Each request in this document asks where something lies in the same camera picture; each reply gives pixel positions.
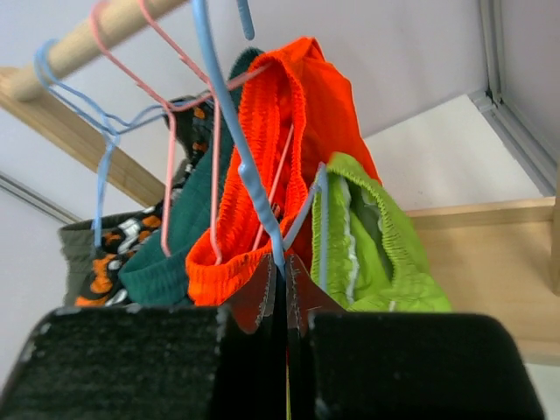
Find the orange shorts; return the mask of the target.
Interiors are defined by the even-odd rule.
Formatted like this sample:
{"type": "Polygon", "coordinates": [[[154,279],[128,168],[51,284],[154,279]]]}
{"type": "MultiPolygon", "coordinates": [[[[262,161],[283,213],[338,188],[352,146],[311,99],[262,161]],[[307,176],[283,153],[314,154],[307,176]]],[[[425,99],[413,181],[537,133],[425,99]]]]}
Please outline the orange shorts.
{"type": "MultiPolygon", "coordinates": [[[[280,211],[286,233],[304,203],[320,163],[334,152],[354,157],[379,177],[364,143],[351,82],[328,62],[315,38],[302,37],[262,53],[259,70],[242,88],[239,122],[266,193],[280,211]]],[[[188,295],[196,305],[221,305],[252,276],[271,251],[233,152],[220,201],[216,231],[206,231],[185,259],[188,295]]]]}

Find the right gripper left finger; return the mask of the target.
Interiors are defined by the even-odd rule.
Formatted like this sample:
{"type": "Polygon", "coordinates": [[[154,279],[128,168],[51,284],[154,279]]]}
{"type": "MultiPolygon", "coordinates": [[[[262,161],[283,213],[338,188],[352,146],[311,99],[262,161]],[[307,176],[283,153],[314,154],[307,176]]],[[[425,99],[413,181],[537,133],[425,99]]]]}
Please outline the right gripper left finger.
{"type": "Polygon", "coordinates": [[[215,307],[59,308],[31,330],[4,419],[281,419],[281,280],[263,258],[215,307]]]}

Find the lime green shorts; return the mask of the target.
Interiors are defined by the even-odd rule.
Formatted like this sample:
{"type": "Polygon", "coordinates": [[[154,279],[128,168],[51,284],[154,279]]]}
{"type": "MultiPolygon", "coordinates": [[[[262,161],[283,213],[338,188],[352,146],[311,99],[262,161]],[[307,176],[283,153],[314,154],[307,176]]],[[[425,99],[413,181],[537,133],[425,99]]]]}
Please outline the lime green shorts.
{"type": "Polygon", "coordinates": [[[449,312],[408,215],[352,156],[332,155],[312,204],[313,282],[350,312],[449,312]]]}

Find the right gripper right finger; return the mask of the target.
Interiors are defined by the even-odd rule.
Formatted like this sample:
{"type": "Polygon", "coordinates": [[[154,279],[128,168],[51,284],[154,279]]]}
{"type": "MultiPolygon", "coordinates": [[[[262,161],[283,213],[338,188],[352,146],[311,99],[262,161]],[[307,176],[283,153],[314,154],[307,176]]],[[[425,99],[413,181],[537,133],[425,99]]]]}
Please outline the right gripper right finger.
{"type": "Polygon", "coordinates": [[[520,352],[495,318],[343,310],[286,259],[294,419],[541,419],[520,352]]]}

